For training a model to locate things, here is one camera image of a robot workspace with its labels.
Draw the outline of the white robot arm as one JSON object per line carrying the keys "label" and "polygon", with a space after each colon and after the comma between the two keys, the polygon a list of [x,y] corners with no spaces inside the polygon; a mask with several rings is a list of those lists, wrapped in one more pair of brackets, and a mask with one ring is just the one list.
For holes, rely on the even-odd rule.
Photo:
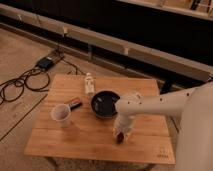
{"label": "white robot arm", "polygon": [[115,137],[127,137],[138,114],[180,116],[175,171],[213,171],[213,82],[158,96],[128,92],[115,108]]}

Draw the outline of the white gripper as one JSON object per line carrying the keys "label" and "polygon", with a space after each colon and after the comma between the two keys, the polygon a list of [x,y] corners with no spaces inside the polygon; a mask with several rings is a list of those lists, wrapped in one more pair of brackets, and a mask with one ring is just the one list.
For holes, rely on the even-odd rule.
{"label": "white gripper", "polygon": [[113,136],[116,139],[116,136],[122,132],[124,134],[124,141],[127,140],[128,136],[131,134],[132,127],[133,127],[133,116],[121,116],[118,115],[115,119],[114,126],[113,126]]}

